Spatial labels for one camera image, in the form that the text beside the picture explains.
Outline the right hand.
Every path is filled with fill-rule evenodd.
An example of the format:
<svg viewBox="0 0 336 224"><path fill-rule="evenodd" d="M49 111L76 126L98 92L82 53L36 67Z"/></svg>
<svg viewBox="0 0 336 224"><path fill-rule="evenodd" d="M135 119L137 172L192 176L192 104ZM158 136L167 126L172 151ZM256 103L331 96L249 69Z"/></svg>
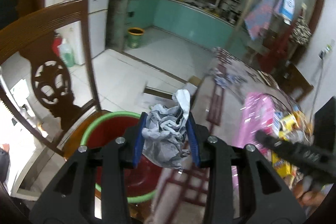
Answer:
<svg viewBox="0 0 336 224"><path fill-rule="evenodd" d="M292 189L292 193L302 207L319 207L323 202L333 184L327 184L321 190L309 190L312 178L305 176Z"/></svg>

